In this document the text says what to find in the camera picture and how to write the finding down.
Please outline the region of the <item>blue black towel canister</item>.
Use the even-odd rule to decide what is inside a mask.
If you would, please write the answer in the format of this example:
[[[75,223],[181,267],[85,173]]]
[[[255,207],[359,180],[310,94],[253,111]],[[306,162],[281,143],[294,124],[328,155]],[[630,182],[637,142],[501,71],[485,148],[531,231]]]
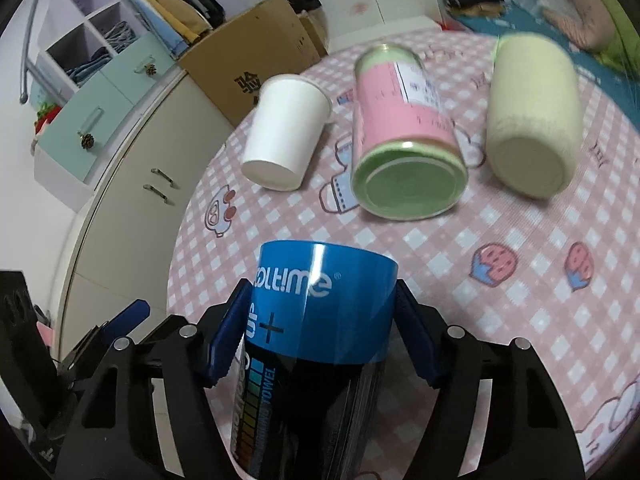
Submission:
[[[397,263],[306,240],[262,245],[231,452],[254,479],[351,479],[378,402]]]

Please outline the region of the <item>cream fuzzy cylinder cup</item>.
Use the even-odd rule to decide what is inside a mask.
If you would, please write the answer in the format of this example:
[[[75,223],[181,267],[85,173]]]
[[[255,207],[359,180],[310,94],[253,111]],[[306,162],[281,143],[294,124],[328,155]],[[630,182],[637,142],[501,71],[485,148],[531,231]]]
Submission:
[[[486,156],[511,190],[538,200],[562,193],[582,146],[575,65],[556,42],[521,32],[496,44],[486,118]]]

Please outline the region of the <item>white paper cup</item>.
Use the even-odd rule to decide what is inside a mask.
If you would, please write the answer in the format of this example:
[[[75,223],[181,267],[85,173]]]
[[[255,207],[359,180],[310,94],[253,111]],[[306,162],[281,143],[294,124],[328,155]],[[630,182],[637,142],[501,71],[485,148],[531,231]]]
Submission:
[[[331,114],[331,99],[318,84],[293,74],[269,78],[247,135],[242,175],[268,190],[300,188]]]

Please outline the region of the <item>pink checkered tablecloth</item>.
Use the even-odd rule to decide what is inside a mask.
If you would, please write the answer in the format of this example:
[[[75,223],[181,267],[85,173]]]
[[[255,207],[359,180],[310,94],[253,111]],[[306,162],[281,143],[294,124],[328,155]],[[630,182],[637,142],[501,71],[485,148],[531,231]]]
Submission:
[[[620,449],[639,413],[639,136],[589,70],[579,70],[584,143],[570,187],[550,203],[506,190],[484,159],[491,36],[424,29],[397,37],[422,58],[469,168],[457,207],[419,222],[370,216],[349,196],[352,66],[331,54],[307,77],[333,114],[305,184],[264,190],[241,174],[247,128],[212,159],[186,207],[167,309],[197,320],[252,278],[267,240],[320,240],[397,261],[413,295],[475,337],[527,338],[576,430],[588,474]]]

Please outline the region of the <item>pink green plastic canister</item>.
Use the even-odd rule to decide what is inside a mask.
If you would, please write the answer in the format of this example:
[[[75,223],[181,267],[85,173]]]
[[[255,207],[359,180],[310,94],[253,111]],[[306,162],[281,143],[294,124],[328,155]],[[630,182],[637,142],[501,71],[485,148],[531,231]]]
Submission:
[[[454,123],[419,55],[376,44],[354,66],[350,184],[370,214],[397,221],[452,208],[468,183]]]

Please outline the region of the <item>white mint drawer organizer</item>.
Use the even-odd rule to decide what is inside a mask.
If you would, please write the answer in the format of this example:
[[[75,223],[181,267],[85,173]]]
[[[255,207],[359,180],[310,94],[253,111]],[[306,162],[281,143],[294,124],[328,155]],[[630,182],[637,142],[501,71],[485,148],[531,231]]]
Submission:
[[[60,111],[34,147],[34,176],[80,211],[178,68],[126,0],[49,0],[37,44],[40,86]]]

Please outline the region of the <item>grey metal pipe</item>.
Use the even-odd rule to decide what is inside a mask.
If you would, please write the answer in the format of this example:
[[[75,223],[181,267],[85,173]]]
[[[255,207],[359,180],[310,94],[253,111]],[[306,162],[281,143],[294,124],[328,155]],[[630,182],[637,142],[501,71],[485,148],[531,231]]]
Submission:
[[[32,76],[32,80],[46,90],[48,96],[58,106],[64,106],[67,100],[62,96],[62,93],[54,88],[52,82],[46,77],[46,75],[40,70],[35,62],[29,57],[30,43],[32,42],[32,29],[34,28],[34,21],[36,11],[38,9],[39,0],[32,0],[30,6],[26,26],[25,35],[23,39],[22,52],[21,52],[21,65],[20,65],[20,100],[21,105],[25,105],[29,99],[28,92],[28,76]]]

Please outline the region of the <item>brown cardboard box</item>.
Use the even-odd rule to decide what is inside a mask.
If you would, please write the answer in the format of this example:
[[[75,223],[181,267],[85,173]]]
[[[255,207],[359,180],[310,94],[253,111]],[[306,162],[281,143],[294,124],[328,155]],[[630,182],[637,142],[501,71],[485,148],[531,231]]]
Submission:
[[[179,65],[237,126],[267,79],[303,73],[320,58],[288,0],[265,0],[190,47]]]

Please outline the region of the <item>green blanket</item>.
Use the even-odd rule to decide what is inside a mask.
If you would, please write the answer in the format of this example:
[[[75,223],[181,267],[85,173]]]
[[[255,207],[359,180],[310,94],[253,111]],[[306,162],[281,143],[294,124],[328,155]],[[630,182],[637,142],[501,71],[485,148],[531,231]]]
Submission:
[[[615,24],[616,33],[608,47],[590,52],[603,65],[639,77],[639,0],[601,0]]]

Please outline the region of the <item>teal bed sheet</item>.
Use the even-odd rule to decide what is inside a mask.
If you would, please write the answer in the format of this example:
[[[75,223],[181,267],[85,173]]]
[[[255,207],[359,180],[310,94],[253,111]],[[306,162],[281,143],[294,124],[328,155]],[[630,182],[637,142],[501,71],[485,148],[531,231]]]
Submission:
[[[555,41],[572,58],[578,72],[597,84],[639,130],[639,81],[602,65],[590,53],[578,49],[557,29],[537,14],[531,14],[517,2],[509,1],[498,18],[453,16],[456,22],[479,34],[500,37],[516,32],[531,32]]]

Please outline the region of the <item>stack of folded clothes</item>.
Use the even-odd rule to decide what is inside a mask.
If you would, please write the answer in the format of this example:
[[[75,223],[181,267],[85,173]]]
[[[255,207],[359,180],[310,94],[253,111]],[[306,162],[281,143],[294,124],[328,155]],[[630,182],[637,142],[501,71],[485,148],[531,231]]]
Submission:
[[[217,0],[125,0],[174,59],[226,21]]]

